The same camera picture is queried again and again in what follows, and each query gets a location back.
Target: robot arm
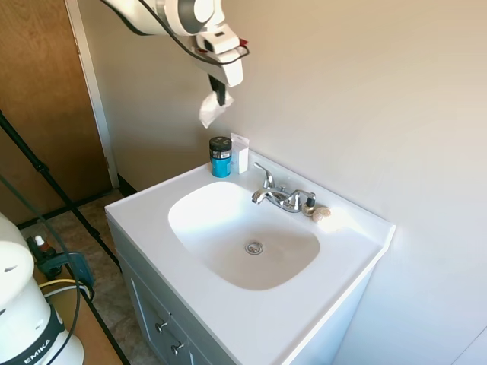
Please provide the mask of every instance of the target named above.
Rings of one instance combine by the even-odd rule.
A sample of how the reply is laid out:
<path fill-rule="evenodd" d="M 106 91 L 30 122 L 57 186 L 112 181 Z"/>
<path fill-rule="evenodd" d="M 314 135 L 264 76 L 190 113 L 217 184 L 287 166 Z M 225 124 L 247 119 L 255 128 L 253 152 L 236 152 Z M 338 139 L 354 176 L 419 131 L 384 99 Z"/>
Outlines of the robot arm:
<path fill-rule="evenodd" d="M 241 58 L 244 43 L 224 22 L 221 0 L 102 0 L 135 33 L 164 35 L 164 22 L 173 34 L 192 37 L 196 65 L 210 76 L 221 92 L 244 78 Z"/>

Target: drawer knob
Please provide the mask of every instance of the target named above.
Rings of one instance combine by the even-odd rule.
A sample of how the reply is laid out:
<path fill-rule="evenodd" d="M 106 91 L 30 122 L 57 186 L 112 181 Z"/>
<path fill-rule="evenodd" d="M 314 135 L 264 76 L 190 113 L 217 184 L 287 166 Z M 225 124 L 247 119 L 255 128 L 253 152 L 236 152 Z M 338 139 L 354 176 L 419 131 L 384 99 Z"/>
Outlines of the drawer knob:
<path fill-rule="evenodd" d="M 165 321 L 162 321 L 162 323 L 156 323 L 155 330 L 159 333 L 162 333 L 162 330 L 164 329 L 165 326 L 167 326 L 167 322 Z"/>
<path fill-rule="evenodd" d="M 170 347 L 170 350 L 173 352 L 174 356 L 177 356 L 180 352 L 180 350 L 184 347 L 184 344 L 182 343 L 179 343 L 179 346 L 176 346 L 176 345 L 172 345 Z"/>

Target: tissue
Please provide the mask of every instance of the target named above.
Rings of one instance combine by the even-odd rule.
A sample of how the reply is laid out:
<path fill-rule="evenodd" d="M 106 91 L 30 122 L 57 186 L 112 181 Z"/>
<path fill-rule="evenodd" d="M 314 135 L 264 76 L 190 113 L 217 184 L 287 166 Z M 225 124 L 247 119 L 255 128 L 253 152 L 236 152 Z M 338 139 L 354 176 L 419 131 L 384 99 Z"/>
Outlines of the tissue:
<path fill-rule="evenodd" d="M 201 104 L 199 108 L 199 120 L 208 128 L 224 111 L 234 102 L 234 98 L 228 92 L 225 92 L 225 104 L 220 106 L 216 97 L 216 93 L 212 91 Z"/>

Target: small jar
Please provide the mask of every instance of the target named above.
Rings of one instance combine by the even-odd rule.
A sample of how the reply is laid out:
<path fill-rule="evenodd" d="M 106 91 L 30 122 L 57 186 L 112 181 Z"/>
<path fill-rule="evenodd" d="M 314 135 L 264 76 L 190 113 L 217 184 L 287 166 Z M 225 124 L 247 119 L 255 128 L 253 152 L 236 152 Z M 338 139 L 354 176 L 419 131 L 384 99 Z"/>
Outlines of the small jar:
<path fill-rule="evenodd" d="M 230 175 L 231 139 L 229 137 L 210 139 L 210 160 L 213 176 L 227 177 Z"/>

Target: chrome faucet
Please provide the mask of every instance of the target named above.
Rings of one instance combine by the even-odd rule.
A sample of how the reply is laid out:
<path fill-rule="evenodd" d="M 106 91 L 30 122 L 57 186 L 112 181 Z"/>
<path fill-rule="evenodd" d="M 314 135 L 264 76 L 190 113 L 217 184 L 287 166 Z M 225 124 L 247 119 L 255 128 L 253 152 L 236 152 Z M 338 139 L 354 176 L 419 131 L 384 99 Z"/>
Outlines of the chrome faucet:
<path fill-rule="evenodd" d="M 303 209 L 303 204 L 301 203 L 302 194 L 307 197 L 305 202 L 307 206 L 313 207 L 315 205 L 316 196 L 314 193 L 305 192 L 300 189 L 294 190 L 293 192 L 286 192 L 284 186 L 276 188 L 275 180 L 271 172 L 257 162 L 253 165 L 265 171 L 266 179 L 264 180 L 263 187 L 252 194 L 252 202 L 260 204 L 264 199 L 267 199 L 285 211 L 299 213 Z"/>

